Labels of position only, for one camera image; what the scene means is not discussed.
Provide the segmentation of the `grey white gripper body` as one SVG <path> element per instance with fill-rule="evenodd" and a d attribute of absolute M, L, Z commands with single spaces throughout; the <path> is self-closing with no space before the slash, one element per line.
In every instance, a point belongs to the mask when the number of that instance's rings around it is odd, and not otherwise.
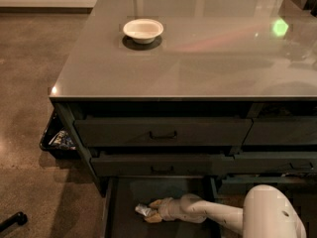
<path fill-rule="evenodd" d="M 164 221 L 174 221 L 179 217 L 179 200 L 172 197 L 165 198 L 158 207 L 158 213 Z"/>

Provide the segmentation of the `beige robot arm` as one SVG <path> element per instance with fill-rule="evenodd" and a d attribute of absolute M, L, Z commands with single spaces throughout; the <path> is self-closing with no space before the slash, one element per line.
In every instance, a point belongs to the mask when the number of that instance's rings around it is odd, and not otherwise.
<path fill-rule="evenodd" d="M 158 199 L 150 204 L 148 223 L 211 219 L 243 238 L 307 238 L 305 227 L 288 198 L 277 188 L 260 184 L 246 195 L 242 208 L 210 202 L 195 194 Z"/>

